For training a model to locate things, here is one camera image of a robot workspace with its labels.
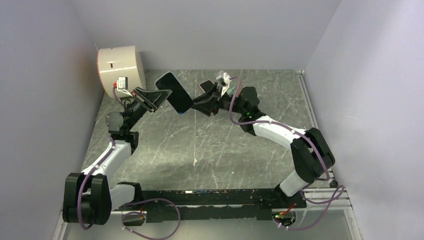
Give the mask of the blue phone black screen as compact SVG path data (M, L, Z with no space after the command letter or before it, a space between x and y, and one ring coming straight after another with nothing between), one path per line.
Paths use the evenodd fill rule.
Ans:
M194 100L172 72L166 72L154 84L159 90L172 91L167 101L178 114L182 115L194 106Z

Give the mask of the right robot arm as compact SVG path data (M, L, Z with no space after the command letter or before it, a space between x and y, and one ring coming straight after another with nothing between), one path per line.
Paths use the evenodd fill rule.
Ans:
M242 88L236 97L225 93L220 84L210 80L201 83L200 88L203 94L194 99L194 110L208 117L216 115L219 110L238 113L237 123L244 132L290 150L294 171L275 188L278 206L288 207L295 194L313 184L335 164L334 155L319 129L299 129L272 119L260 111L255 87Z

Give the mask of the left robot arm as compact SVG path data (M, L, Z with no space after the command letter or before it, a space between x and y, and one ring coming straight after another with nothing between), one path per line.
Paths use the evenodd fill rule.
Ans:
M139 132L132 131L147 113L153 113L172 94L170 89L145 90L136 87L123 111L112 111L105 119L109 144L105 151L80 173L70 173L65 179L62 219L77 223L87 230L93 225L104 225L113 210L127 206L137 210L142 206L141 185L121 182L115 187L109 181L119 167L135 152Z

